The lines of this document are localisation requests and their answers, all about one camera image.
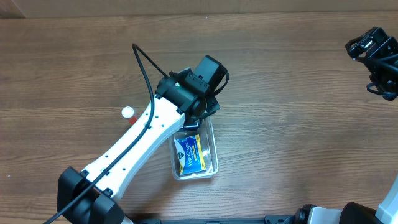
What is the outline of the white blue plaster box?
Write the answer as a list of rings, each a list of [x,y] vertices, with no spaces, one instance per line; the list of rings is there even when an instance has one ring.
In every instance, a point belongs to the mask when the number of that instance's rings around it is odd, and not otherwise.
[[[189,125],[183,126],[182,130],[188,130],[188,131],[197,130],[200,127],[200,125],[201,125],[201,122],[197,121],[194,124],[189,124]]]

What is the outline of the blue yellow VapoDrops box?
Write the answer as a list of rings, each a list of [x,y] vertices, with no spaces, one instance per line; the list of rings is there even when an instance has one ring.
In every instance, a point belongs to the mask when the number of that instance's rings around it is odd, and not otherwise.
[[[188,175],[206,170],[200,136],[174,139],[179,163],[179,174]]]

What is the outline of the orange tube white cap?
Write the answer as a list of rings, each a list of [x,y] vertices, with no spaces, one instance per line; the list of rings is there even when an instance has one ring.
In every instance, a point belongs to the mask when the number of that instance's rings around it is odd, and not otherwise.
[[[137,117],[134,111],[134,108],[131,106],[126,106],[121,110],[121,115],[124,119],[126,119],[129,124],[134,125],[137,121]]]

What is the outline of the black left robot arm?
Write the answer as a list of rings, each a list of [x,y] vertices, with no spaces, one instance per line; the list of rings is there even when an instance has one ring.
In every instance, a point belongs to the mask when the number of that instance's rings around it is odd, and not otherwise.
[[[166,139],[220,108],[215,97],[228,78],[227,69],[209,55],[194,70],[163,77],[141,117],[108,151],[81,172],[68,167],[61,174],[59,215],[74,224],[132,223],[118,204],[130,182]]]

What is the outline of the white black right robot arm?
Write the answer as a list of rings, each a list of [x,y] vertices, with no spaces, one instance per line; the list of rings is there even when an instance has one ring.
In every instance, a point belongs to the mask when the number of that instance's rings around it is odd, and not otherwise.
[[[397,98],[397,40],[380,27],[373,27],[365,34],[345,45],[348,55],[369,70],[368,92],[392,101]],[[397,181],[395,180],[385,199],[377,209],[350,202],[342,209],[329,209],[304,205],[296,214],[284,219],[284,223],[301,224],[397,224]]]

